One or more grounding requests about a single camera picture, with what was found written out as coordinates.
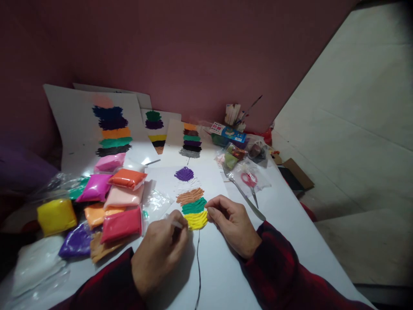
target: small box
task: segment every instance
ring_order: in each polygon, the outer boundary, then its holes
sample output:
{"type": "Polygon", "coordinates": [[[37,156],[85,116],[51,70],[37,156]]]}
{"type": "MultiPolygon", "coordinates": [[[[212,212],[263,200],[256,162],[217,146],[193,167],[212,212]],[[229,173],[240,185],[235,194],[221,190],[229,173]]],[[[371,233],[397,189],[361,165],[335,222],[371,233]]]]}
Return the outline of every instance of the small box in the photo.
{"type": "Polygon", "coordinates": [[[230,127],[221,125],[220,123],[215,122],[211,128],[210,128],[210,133],[215,133],[217,135],[220,135],[222,137],[228,138],[230,140],[238,141],[241,143],[245,142],[245,137],[246,134],[241,133],[235,129],[232,129],[230,127]]]}

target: paintbrush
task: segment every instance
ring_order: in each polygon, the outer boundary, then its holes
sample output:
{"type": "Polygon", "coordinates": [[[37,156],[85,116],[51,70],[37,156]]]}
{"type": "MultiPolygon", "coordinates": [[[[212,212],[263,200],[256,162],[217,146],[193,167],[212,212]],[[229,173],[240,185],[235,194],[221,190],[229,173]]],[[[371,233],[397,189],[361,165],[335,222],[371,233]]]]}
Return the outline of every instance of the paintbrush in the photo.
{"type": "Polygon", "coordinates": [[[248,115],[248,113],[250,112],[250,110],[253,108],[253,106],[255,106],[255,104],[257,104],[258,100],[260,100],[262,97],[262,95],[260,97],[258,97],[258,99],[256,101],[254,101],[254,103],[250,106],[250,108],[244,113],[244,115],[242,116],[242,118],[235,124],[238,125],[240,124],[248,115]]]}

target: hand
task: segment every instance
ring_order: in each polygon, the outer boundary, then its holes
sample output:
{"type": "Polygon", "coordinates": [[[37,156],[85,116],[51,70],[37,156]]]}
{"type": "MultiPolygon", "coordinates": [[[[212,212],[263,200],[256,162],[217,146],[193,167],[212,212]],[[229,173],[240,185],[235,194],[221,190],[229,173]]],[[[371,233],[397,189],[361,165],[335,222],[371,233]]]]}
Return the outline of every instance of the hand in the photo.
{"type": "Polygon", "coordinates": [[[132,277],[141,297],[156,290],[181,259],[188,242],[188,221],[174,210],[167,220],[152,222],[131,259],[132,277]],[[176,228],[172,221],[183,225],[176,228]]]}
{"type": "Polygon", "coordinates": [[[242,204],[219,195],[205,204],[208,220],[215,222],[231,247],[246,260],[250,259],[262,240],[251,224],[242,204]]]}

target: orange clay packet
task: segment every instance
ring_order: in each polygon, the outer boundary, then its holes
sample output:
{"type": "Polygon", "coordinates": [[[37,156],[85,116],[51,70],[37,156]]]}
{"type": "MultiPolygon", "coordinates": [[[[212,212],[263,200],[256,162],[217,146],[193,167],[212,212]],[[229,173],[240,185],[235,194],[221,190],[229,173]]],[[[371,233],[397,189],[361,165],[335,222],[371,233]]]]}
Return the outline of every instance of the orange clay packet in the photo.
{"type": "Polygon", "coordinates": [[[125,238],[111,243],[100,244],[101,239],[102,233],[97,232],[93,234],[93,240],[90,242],[90,258],[94,264],[127,242],[127,238],[125,238]]]}
{"type": "Polygon", "coordinates": [[[85,215],[90,229],[103,224],[103,220],[108,215],[120,213],[126,210],[126,207],[107,207],[103,209],[103,203],[96,203],[85,208],[85,215]]]}
{"type": "Polygon", "coordinates": [[[113,177],[109,179],[109,184],[126,187],[131,190],[137,190],[146,179],[147,174],[128,169],[120,169],[113,177]]]}

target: purple clay packet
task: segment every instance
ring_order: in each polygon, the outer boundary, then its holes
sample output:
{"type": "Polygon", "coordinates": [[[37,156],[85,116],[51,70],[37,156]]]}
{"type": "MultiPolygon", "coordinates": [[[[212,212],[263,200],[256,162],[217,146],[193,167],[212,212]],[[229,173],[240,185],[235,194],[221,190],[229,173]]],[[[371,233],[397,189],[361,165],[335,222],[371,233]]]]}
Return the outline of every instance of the purple clay packet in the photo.
{"type": "Polygon", "coordinates": [[[83,193],[76,199],[76,202],[86,201],[106,201],[106,194],[111,185],[108,184],[111,174],[92,174],[89,182],[86,184],[83,193]]]}
{"type": "Polygon", "coordinates": [[[81,223],[69,232],[59,251],[61,258],[90,256],[90,242],[93,239],[87,222],[81,223]]]}

